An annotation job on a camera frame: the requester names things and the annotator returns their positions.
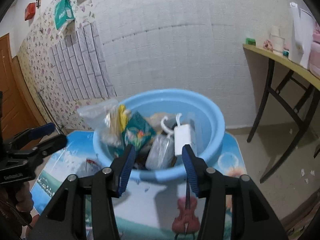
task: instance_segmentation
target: brown door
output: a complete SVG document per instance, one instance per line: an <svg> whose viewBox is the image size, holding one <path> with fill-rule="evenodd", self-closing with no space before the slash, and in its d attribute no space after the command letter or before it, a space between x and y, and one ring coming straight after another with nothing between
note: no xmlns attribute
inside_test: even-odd
<svg viewBox="0 0 320 240"><path fill-rule="evenodd" d="M1 119L3 139L8 139L27 128L39 126L24 105L12 74L9 34L0 38L0 91L3 92Z"/></svg>

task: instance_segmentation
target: silver bolt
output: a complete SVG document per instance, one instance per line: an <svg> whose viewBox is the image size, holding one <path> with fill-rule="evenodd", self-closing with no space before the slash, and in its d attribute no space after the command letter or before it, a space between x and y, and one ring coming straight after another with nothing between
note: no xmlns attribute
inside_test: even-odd
<svg viewBox="0 0 320 240"><path fill-rule="evenodd" d="M102 169L102 173L103 174L109 174L111 171L112 171L112 169L109 168L109 167L105 167L105 168Z"/></svg>
<svg viewBox="0 0 320 240"><path fill-rule="evenodd" d="M249 181L249 180L250 180L250 177L249 177L247 174L244 174L244 175L241 176L241 179L242 179L243 181Z"/></svg>
<svg viewBox="0 0 320 240"><path fill-rule="evenodd" d="M216 172L215 168L213 168L213 167L207 168L206 171L207 171L207 173L209 173L209 174L213 174L213 173Z"/></svg>
<svg viewBox="0 0 320 240"><path fill-rule="evenodd" d="M74 181L77 177L74 174L68 176L69 181Z"/></svg>

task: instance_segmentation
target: white power adapter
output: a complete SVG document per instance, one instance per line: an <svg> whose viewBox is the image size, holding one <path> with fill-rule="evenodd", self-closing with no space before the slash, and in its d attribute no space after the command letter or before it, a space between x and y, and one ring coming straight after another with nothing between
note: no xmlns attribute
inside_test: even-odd
<svg viewBox="0 0 320 240"><path fill-rule="evenodd" d="M174 128L174 155L182 155L183 146L189 144L195 156L197 156L196 132L190 124L180 124L181 116L181 113L176 115L177 126Z"/></svg>

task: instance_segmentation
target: floral wallpaper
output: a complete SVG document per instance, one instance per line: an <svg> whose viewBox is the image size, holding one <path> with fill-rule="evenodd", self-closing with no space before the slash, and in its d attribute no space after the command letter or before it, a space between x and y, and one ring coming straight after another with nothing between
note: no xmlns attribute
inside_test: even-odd
<svg viewBox="0 0 320 240"><path fill-rule="evenodd" d="M76 110L82 105L99 103L103 101L103 98L66 102L53 74L53 66L49 60L49 48L66 35L95 21L93 4L91 0L87 0L78 6L76 0L70 0L76 19L67 26L62 34L59 34L54 22L54 8L58 1L53 0L34 21L17 56L31 96L46 121L50 122L50 119L37 96L37 91L41 93L46 106L58 124L72 129L89 129Z"/></svg>

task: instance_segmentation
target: wooden tabletop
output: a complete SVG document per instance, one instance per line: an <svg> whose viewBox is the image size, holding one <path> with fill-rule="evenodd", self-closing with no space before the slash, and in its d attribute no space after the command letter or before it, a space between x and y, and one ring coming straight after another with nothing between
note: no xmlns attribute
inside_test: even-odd
<svg viewBox="0 0 320 240"><path fill-rule="evenodd" d="M265 57L271 58L276 62L286 66L287 68L293 70L298 75L302 76L305 80L310 82L315 88L320 90L320 79L314 76L310 71L305 69L304 67L296 64L290 60L288 60L285 56L279 56L271 52L270 50L266 50L263 47L257 47L254 45L243 44L243 47L247 50L251 50Z"/></svg>

